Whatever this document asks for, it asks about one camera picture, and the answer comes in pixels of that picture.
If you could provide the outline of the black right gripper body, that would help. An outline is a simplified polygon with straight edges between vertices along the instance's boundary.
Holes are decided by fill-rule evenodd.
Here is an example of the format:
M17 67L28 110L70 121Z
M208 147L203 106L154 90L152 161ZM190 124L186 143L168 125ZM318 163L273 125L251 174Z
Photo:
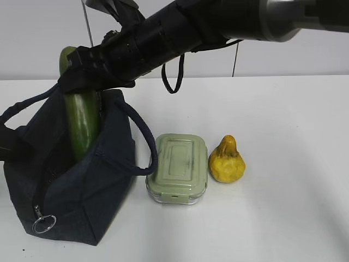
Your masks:
M135 66L141 56L136 39L138 29L123 29L120 33L108 32L101 44L94 47L79 46L67 55L70 67L87 67L91 70L96 90L135 87L135 78L127 77L127 65Z

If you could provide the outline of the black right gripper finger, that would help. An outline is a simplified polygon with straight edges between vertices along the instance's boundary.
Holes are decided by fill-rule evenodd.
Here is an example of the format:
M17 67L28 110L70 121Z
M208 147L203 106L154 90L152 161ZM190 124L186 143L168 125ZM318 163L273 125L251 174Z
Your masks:
M58 79L59 89L63 94L77 94L94 90L91 70L87 67L70 67Z

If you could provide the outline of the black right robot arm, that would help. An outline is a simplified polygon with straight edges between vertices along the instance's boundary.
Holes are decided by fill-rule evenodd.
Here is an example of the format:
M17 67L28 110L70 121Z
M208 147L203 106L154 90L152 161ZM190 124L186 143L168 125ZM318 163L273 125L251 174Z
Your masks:
M348 1L173 1L144 17L134 1L87 1L121 24L101 44L78 47L58 79L63 93L134 87L187 52L240 40L285 42L301 29L348 32Z

